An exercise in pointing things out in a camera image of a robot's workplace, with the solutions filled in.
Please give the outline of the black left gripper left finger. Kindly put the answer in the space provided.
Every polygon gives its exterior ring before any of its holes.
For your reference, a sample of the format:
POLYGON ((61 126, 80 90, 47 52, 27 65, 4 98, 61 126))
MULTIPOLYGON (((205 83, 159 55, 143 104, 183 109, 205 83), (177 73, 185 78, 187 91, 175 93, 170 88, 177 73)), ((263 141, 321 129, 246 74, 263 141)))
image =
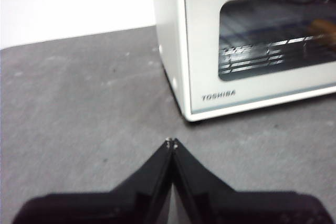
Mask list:
POLYGON ((117 187, 57 193, 24 203, 14 223, 165 223, 169 211, 173 141, 167 139, 117 187))

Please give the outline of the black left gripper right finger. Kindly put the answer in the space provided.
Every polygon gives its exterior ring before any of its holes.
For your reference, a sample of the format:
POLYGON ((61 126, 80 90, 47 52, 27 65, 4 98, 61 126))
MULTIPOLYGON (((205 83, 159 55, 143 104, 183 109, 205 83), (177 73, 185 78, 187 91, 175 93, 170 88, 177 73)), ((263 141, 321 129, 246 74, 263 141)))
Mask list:
POLYGON ((333 223, 315 196, 295 191, 239 191, 173 140, 174 186, 190 223, 333 223))

